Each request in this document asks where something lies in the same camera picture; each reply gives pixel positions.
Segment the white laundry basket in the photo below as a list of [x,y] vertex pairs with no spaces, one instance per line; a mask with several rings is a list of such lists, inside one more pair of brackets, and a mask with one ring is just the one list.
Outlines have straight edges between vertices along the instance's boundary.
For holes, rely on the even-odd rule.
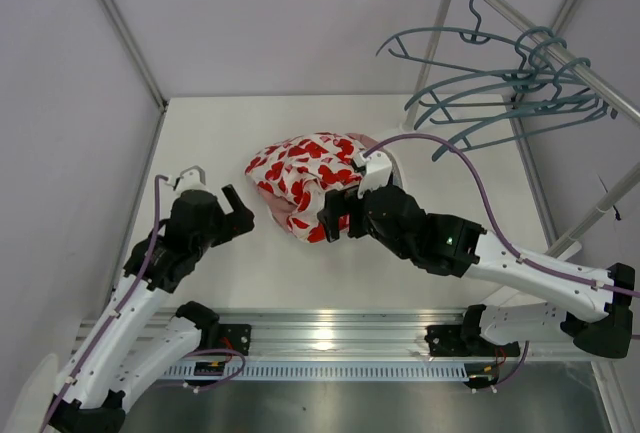
[[405,187],[405,182],[401,163],[393,152],[386,150],[385,153],[392,164],[391,182],[393,185],[403,189]]

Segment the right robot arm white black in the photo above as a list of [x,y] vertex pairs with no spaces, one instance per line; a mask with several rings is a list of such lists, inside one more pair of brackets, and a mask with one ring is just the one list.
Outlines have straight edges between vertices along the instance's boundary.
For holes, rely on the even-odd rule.
[[537,298],[521,306],[469,306],[460,324],[430,327],[425,340],[435,357],[517,356],[526,342],[570,342],[579,350],[622,359],[632,341],[633,268],[616,263],[587,268],[533,252],[515,253],[480,224],[427,213],[401,188],[360,194],[331,191],[318,214],[328,241],[369,236],[429,274],[489,281]]

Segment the teal hanger nearest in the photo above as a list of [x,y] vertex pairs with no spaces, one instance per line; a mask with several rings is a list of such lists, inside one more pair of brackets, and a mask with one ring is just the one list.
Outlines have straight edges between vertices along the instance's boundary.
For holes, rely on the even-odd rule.
[[[430,85],[420,94],[421,97],[427,96],[430,101],[419,101],[425,111],[419,116],[415,126],[420,127],[426,122],[434,125],[460,125],[460,132],[450,137],[448,142],[464,152],[471,152],[504,143],[524,141],[548,132],[594,123],[604,118],[616,119],[618,112],[611,102],[578,77],[578,67],[591,66],[592,62],[587,57],[577,57],[567,65],[554,66],[550,60],[540,55],[529,55],[517,68],[474,71],[458,76],[456,79],[460,82],[487,77],[490,83],[474,90],[456,93],[446,99],[438,96],[438,85]],[[503,86],[510,88],[512,95],[493,104],[495,107],[503,107],[503,113],[493,116],[475,115],[469,118],[455,118],[451,114],[453,108],[465,106],[468,97]],[[485,128],[499,123],[515,122],[519,122],[521,127],[508,136],[480,143],[473,139]]]

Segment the teal hanger far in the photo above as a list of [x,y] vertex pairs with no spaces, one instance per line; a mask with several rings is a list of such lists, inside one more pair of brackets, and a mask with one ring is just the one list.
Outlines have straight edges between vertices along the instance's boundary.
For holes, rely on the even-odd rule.
[[[512,38],[501,36],[482,29],[483,17],[476,8],[478,2],[489,4],[491,0],[469,0],[467,10],[475,18],[475,26],[471,29],[451,26],[446,24],[447,16],[451,7],[452,0],[440,0],[436,17],[433,24],[428,27],[420,27],[404,30],[391,35],[376,51],[379,56],[383,51],[388,52],[391,56],[407,61],[420,63],[426,66],[439,66],[442,68],[457,69],[473,72],[473,68],[465,66],[455,66],[451,61],[439,61],[437,52],[441,40],[445,38],[449,43],[456,38],[456,46],[465,48],[474,47],[476,49],[484,47],[486,44],[502,45],[510,47],[517,53],[523,50],[519,43]],[[409,52],[406,42],[419,35],[427,35],[428,41],[423,56],[416,56]]]

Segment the metal clothes rack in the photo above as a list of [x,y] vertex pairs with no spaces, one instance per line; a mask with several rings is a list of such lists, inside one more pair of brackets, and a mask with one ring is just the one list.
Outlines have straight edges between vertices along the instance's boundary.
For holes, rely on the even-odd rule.
[[[563,0],[552,25],[556,28],[552,34],[543,30],[536,31],[534,23],[505,0],[486,0],[486,3],[505,18],[510,24],[525,34],[527,39],[540,44],[542,51],[548,57],[562,66],[569,66],[570,70],[590,87],[597,96],[608,103],[613,109],[626,116],[631,121],[639,121],[639,108],[622,93],[601,78],[590,67],[580,63],[566,47],[558,40],[558,34],[568,25],[569,20],[576,13],[581,0]],[[444,25],[444,20],[450,8],[451,0],[440,0],[438,13],[434,20],[436,27]],[[625,175],[615,183],[608,192],[592,206],[586,215],[573,227],[563,233],[550,244],[548,254],[561,257],[573,247],[584,234],[591,229],[613,205],[621,200],[639,183],[639,166],[634,165]]]

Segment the aluminium frame post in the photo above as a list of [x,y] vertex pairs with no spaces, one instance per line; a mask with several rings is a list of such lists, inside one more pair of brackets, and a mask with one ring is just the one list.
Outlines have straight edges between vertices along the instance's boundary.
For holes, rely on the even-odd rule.
[[533,200],[545,236],[545,241],[547,246],[550,247],[557,240],[558,235],[543,189],[543,184],[533,157],[532,149],[529,144],[528,137],[525,135],[524,124],[520,118],[516,117],[511,118],[509,122],[515,135],[515,143],[533,195]]
[[158,82],[152,73],[143,52],[132,34],[129,25],[115,0],[96,0],[108,23],[114,31],[129,61],[143,83],[156,109],[163,114],[168,101],[161,92]]

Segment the aluminium mounting rail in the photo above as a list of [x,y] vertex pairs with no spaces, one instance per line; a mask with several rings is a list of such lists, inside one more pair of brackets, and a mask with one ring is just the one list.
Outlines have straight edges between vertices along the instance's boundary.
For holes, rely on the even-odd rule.
[[255,361],[428,361],[427,328],[462,321],[460,309],[215,311],[251,326]]

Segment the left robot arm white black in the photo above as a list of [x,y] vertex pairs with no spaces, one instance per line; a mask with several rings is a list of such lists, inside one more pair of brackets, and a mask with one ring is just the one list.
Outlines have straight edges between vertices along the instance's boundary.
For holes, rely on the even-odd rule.
[[225,212],[203,184],[182,190],[169,217],[154,218],[136,244],[109,304],[56,378],[41,426],[58,432],[117,432],[137,400],[176,362],[213,355],[246,360],[220,339],[218,315],[190,301],[145,348],[134,343],[149,320],[212,248],[251,232],[254,215],[231,185]]

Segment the right aluminium frame post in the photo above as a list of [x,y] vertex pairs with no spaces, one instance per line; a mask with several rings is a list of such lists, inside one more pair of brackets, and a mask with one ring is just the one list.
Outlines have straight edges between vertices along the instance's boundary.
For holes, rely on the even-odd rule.
[[524,124],[520,118],[516,117],[511,118],[509,122],[515,135],[515,143],[533,195],[533,200],[545,236],[545,241],[547,246],[550,247],[557,240],[558,235],[543,189],[543,184],[533,157],[532,149],[529,144],[528,137],[525,135]]

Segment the left aluminium frame post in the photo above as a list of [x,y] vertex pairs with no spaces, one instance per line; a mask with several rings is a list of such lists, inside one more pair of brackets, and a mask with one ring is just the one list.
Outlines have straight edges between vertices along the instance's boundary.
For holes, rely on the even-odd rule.
[[158,82],[152,73],[143,52],[132,34],[129,25],[115,0],[96,0],[108,23],[114,31],[129,61],[143,83],[156,109],[163,114],[168,101],[161,92]]

